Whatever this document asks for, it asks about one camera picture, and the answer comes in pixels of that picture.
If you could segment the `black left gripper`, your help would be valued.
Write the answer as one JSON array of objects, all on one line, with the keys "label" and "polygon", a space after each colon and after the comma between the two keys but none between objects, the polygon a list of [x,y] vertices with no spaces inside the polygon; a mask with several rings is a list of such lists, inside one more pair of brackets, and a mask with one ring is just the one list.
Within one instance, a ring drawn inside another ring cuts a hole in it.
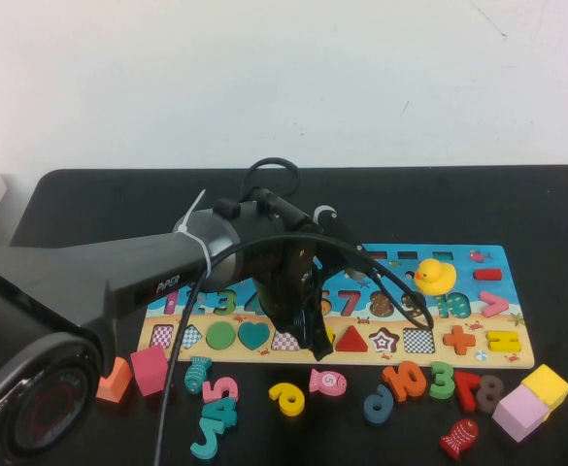
[{"label": "black left gripper", "polygon": [[333,345],[319,309],[316,249],[310,240],[277,245],[280,255],[275,268],[259,274],[254,284],[263,312],[277,331],[290,334],[300,349],[309,349],[321,361],[333,352]]}]

